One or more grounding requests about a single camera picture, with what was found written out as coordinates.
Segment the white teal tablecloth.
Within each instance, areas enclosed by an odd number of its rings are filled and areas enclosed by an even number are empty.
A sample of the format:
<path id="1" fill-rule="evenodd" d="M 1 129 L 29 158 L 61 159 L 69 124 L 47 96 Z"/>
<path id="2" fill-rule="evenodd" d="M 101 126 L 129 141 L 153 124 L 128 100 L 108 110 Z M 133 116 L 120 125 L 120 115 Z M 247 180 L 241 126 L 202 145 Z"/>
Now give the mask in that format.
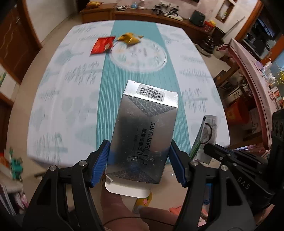
<path id="1" fill-rule="evenodd" d="M 91 55 L 100 37 L 133 33 L 163 47 L 167 64 L 157 72 L 117 67 L 111 49 Z M 181 28 L 115 20 L 81 24 L 65 36 L 39 83 L 28 126 L 27 155 L 42 164 L 72 166 L 110 140 L 128 80 L 179 95 L 173 138 L 190 151 L 205 115 L 218 119 L 217 144 L 230 145 L 223 105 L 213 78 L 194 43 Z"/>

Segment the yellow crumpled wrapper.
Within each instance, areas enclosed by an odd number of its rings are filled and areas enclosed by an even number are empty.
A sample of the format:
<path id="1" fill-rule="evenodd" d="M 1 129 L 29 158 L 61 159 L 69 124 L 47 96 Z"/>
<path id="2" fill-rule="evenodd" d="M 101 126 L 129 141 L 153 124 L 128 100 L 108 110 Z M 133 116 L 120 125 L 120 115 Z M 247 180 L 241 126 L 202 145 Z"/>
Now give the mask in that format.
<path id="1" fill-rule="evenodd" d="M 117 41 L 124 42 L 127 45 L 135 45 L 135 44 L 138 44 L 142 38 L 143 36 L 128 32 L 118 37 Z"/>

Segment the wooden sideboard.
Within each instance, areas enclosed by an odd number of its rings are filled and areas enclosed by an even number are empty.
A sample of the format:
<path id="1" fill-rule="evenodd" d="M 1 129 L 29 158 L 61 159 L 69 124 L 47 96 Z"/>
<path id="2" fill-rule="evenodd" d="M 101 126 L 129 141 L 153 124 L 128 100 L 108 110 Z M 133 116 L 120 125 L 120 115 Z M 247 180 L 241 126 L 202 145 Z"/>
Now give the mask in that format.
<path id="1" fill-rule="evenodd" d="M 174 26 L 183 29 L 193 43 L 198 43 L 214 33 L 214 30 L 208 32 L 203 27 L 195 26 L 189 20 L 179 21 L 161 14 L 157 15 L 152 10 L 126 9 L 119 11 L 116 9 L 115 3 L 103 3 L 93 9 L 86 7 L 80 11 L 80 15 L 83 23 L 108 20 L 135 20 Z"/>

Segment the teal toy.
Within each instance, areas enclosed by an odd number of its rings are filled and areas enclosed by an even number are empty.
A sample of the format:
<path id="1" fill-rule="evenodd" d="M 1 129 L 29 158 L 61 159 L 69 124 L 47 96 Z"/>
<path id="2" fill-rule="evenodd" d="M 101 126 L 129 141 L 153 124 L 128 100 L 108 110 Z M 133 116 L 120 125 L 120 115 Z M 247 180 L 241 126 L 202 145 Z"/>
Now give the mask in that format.
<path id="1" fill-rule="evenodd" d="M 22 158 L 14 158 L 13 156 L 13 149 L 10 147 L 9 148 L 9 154 L 11 157 L 10 161 L 10 167 L 11 167 L 11 172 L 12 172 L 12 177 L 14 180 L 23 182 L 23 179 L 21 177 L 21 174 L 23 173 L 23 166 L 22 166 Z"/>

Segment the silver earplugs box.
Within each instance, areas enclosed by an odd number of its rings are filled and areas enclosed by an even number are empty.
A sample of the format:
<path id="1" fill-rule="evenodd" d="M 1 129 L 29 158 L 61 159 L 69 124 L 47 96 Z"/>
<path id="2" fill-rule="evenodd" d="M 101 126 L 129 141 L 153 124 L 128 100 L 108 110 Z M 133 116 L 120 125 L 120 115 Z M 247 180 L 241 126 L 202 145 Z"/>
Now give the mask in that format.
<path id="1" fill-rule="evenodd" d="M 160 183 L 177 112 L 177 92 L 128 80 L 105 171 L 109 192 L 145 198 Z"/>

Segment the left yellow slipper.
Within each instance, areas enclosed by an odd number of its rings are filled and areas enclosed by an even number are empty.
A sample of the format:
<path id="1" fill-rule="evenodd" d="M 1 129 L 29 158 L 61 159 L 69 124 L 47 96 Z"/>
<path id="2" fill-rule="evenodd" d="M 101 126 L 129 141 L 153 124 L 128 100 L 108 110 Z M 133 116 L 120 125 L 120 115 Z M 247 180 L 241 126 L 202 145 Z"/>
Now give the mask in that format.
<path id="1" fill-rule="evenodd" d="M 133 206 L 132 212 L 134 214 L 138 214 L 141 208 L 148 207 L 152 200 L 152 197 L 153 197 L 152 192 L 150 192 L 150 194 L 145 198 L 137 198 Z"/>

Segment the right pink trouser leg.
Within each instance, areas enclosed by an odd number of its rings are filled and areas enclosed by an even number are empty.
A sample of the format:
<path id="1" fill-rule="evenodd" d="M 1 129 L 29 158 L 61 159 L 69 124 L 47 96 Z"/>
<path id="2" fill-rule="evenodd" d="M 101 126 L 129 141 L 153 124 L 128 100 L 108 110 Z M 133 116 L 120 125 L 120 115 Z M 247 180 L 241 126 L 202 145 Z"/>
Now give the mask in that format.
<path id="1" fill-rule="evenodd" d="M 149 230 L 167 231 L 173 230 L 178 215 L 175 215 L 167 210 L 142 207 L 139 210 L 140 217 L 148 224 Z"/>

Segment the wooden door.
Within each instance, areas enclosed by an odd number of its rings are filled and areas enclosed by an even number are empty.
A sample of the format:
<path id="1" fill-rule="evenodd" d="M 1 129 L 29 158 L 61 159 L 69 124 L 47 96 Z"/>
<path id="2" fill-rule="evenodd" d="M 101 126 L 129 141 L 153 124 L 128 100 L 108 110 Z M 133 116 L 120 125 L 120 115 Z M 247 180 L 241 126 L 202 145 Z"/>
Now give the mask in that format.
<path id="1" fill-rule="evenodd" d="M 41 48 L 26 1 L 1 1 L 1 152 L 6 149 L 13 87 L 22 83 Z"/>

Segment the left pink trouser leg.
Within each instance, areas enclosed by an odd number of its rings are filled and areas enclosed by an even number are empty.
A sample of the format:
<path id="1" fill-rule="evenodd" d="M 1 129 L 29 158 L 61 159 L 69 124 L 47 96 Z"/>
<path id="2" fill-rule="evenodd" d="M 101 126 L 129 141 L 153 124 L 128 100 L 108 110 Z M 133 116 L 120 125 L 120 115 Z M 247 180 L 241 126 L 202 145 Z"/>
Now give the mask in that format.
<path id="1" fill-rule="evenodd" d="M 149 230 L 141 219 L 134 215 L 123 203 L 119 194 L 113 194 L 102 183 L 101 207 L 103 211 L 103 226 L 105 230 Z"/>

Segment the round floral plate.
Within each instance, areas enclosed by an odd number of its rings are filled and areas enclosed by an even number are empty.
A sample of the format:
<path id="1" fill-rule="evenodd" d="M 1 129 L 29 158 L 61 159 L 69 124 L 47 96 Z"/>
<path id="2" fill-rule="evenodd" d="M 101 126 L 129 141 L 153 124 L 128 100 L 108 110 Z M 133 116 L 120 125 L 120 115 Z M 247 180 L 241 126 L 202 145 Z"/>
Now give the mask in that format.
<path id="1" fill-rule="evenodd" d="M 110 60 L 124 70 L 136 73 L 157 72 L 167 64 L 168 56 L 158 43 L 142 38 L 135 45 L 117 41 L 114 43 Z"/>

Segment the red snack bag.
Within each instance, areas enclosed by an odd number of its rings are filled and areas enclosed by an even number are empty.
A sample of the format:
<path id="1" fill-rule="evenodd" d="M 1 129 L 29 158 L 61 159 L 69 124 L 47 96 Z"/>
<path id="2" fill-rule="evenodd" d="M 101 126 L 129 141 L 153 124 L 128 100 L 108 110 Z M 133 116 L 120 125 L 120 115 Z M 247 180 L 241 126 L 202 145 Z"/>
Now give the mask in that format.
<path id="1" fill-rule="evenodd" d="M 91 50 L 91 55 L 101 54 L 110 50 L 113 47 L 115 38 L 115 36 L 98 38 Z"/>

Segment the pink trouser leg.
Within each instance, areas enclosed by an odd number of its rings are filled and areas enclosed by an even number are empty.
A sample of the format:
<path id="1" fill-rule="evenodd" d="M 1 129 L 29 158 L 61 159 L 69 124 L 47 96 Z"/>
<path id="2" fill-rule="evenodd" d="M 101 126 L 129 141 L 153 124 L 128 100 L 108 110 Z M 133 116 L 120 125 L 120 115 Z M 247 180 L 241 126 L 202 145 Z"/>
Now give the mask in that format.
<path id="1" fill-rule="evenodd" d="M 178 215 L 175 215 L 167 210 L 142 207 L 139 210 L 140 217 L 148 224 L 149 230 L 167 231 L 173 230 Z"/>
<path id="2" fill-rule="evenodd" d="M 119 194 L 113 194 L 102 183 L 101 207 L 103 211 L 103 226 L 105 230 L 149 230 L 141 219 L 134 215 L 123 203 Z"/>

